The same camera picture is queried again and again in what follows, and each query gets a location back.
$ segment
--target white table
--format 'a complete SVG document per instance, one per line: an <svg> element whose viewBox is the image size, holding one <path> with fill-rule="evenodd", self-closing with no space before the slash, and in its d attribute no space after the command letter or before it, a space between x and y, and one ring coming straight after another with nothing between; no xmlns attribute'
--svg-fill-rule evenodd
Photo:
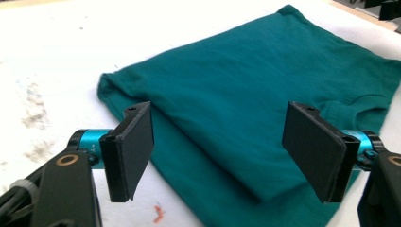
<svg viewBox="0 0 401 227"><path fill-rule="evenodd" d="M101 73L274 13L287 3L343 39L401 60L401 35L319 0L67 0L1 9L5 147L0 152L0 193L62 151L76 130L115 128L118 122L96 97ZM27 97L36 103L23 101ZM25 125L21 119L27 120L26 111L39 117ZM399 89L381 131L391 151L401 150L400 114ZM165 211L159 226L201 226L152 164L127 203L110 203L104 172L94 175L106 227L156 225L156 205ZM329 226L358 226L357 203L366 177L354 183Z"/></svg>

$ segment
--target teal t-shirt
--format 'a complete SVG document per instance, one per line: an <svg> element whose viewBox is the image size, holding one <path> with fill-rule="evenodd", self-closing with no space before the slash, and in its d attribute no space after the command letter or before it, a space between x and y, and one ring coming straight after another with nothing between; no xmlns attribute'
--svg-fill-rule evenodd
<svg viewBox="0 0 401 227"><path fill-rule="evenodd" d="M286 109L378 132L401 79L386 60L313 25L292 6L103 74L120 120L151 101L159 172L206 226L323 226L321 204L282 148Z"/></svg>

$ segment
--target white surface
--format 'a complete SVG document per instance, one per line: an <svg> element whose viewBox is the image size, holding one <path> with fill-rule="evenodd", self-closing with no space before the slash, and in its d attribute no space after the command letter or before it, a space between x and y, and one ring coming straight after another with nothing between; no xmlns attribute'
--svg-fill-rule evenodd
<svg viewBox="0 0 401 227"><path fill-rule="evenodd" d="M286 3L348 41L401 60L399 34L312 0L71 0L0 10L1 119L6 132L0 152L2 186L62 151L74 131L117 125L96 97L101 73L274 13ZM39 100L33 109L26 103L32 93ZM401 150L400 91L396 98L381 132L392 151ZM40 117L27 126L21 119L32 114L29 110ZM30 151L38 145L39 153ZM110 203L103 171L94 175L105 227L201 226L152 164L127 203ZM330 226L358 226L357 203L365 181L366 176L358 179ZM158 224L153 222L158 217L155 205L165 211Z"/></svg>

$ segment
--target folded shirt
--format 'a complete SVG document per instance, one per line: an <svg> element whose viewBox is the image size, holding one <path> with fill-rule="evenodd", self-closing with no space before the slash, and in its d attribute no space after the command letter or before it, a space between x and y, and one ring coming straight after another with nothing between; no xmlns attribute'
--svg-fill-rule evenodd
<svg viewBox="0 0 401 227"><path fill-rule="evenodd" d="M320 204L281 146L288 101L339 129L379 132L401 79L383 59L310 23L293 6L103 74L119 119L151 101L162 176L206 226L322 226Z"/></svg>

